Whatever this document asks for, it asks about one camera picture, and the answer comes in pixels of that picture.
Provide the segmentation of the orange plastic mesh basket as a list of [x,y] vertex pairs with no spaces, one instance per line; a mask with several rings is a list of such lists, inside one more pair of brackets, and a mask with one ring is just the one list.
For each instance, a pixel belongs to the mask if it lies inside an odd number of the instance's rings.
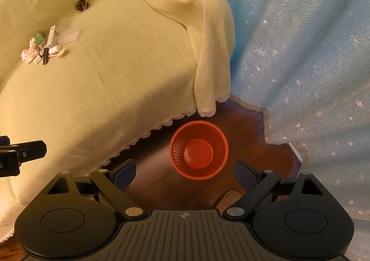
[[174,169],[190,180],[207,180],[224,168],[229,155],[225,134],[207,121],[182,125],[171,138],[169,156]]

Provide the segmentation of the white tissue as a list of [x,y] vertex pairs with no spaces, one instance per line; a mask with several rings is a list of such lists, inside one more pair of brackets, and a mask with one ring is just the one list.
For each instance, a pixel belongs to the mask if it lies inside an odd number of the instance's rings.
[[39,48],[36,45],[36,40],[32,37],[29,40],[29,47],[27,49],[24,49],[21,53],[21,59],[26,64],[29,64],[33,62],[33,60],[38,56],[39,54]]

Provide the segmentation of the black small stick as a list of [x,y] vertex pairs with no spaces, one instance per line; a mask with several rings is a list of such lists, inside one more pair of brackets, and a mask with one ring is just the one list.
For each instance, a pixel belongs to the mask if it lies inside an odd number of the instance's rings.
[[49,49],[45,47],[43,50],[43,65],[46,65],[48,63],[48,58],[49,58]]

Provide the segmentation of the white small tube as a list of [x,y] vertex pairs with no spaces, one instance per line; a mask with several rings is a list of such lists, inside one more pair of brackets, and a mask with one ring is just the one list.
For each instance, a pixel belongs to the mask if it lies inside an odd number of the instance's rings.
[[61,51],[61,49],[62,49],[62,47],[60,45],[56,45],[52,48],[49,48],[48,54],[50,54],[50,55],[57,54]]

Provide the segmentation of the green white medicine box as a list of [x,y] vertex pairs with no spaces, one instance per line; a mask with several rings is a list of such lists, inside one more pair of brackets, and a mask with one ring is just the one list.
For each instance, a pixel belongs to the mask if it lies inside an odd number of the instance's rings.
[[45,37],[43,36],[43,34],[38,31],[36,34],[35,34],[35,43],[37,45],[37,47],[40,49],[40,50],[44,50],[44,48],[46,47],[46,40],[45,40]]

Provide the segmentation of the long white pink box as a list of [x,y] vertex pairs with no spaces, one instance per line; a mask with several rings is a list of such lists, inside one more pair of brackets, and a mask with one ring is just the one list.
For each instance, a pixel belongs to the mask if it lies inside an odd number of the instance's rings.
[[51,26],[51,28],[49,29],[49,34],[48,34],[48,39],[47,39],[47,42],[46,42],[46,45],[51,48],[51,47],[54,47],[56,46],[58,43],[58,33],[57,33],[57,29],[56,29],[56,26],[53,25]]

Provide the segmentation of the clear rectangular plastic box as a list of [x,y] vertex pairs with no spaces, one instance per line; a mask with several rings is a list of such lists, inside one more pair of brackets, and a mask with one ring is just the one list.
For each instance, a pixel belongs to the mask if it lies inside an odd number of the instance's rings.
[[67,29],[60,32],[58,35],[58,45],[64,46],[75,42],[79,37],[80,31],[78,29]]

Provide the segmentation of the white oval patch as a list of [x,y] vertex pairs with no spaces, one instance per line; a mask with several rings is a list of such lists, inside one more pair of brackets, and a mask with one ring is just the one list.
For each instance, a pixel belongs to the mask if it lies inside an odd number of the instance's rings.
[[62,49],[59,51],[59,53],[58,53],[58,54],[56,54],[55,56],[56,56],[57,58],[60,58],[60,57],[62,57],[62,56],[65,54],[65,51],[66,51],[66,49],[65,49],[65,48],[62,48]]

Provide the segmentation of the yellow-green blanket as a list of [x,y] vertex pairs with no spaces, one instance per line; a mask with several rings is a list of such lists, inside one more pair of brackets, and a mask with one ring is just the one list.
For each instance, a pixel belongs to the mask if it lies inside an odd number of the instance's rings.
[[[234,20],[227,0],[1,0],[1,134],[42,140],[44,158],[1,179],[1,240],[60,171],[86,175],[151,130],[215,114],[230,95]],[[71,17],[65,54],[21,53]]]

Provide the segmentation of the clear plastic cup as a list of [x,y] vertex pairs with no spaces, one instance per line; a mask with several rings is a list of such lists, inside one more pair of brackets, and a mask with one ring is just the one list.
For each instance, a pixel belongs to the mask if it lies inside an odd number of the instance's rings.
[[66,31],[70,28],[71,26],[71,17],[64,17],[60,20],[58,24],[58,30],[60,32]]

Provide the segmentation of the light blue star curtain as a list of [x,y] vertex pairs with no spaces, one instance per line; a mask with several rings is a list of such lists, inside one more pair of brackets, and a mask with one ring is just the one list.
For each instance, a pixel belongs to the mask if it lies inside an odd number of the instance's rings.
[[369,259],[369,0],[228,0],[231,95],[264,115],[352,217],[350,260]]

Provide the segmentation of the dark brown hair scrunchie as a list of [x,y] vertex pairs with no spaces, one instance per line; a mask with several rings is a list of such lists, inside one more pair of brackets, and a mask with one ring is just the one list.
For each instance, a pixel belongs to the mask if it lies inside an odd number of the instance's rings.
[[75,9],[78,12],[83,12],[83,11],[86,11],[89,8],[89,6],[90,6],[90,3],[87,0],[79,0],[75,4]]

